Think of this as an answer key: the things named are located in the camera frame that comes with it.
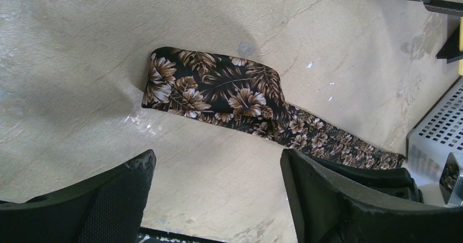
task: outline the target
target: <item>hibiscus flower pattern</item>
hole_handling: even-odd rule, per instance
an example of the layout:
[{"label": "hibiscus flower pattern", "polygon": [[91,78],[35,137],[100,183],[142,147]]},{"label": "hibiscus flower pattern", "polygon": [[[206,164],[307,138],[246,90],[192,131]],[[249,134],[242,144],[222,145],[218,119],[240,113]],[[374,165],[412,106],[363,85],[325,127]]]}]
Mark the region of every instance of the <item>hibiscus flower pattern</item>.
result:
[{"label": "hibiscus flower pattern", "polygon": [[244,58],[156,49],[142,107],[242,131],[351,167],[392,169],[405,160],[287,103],[278,73]]}]

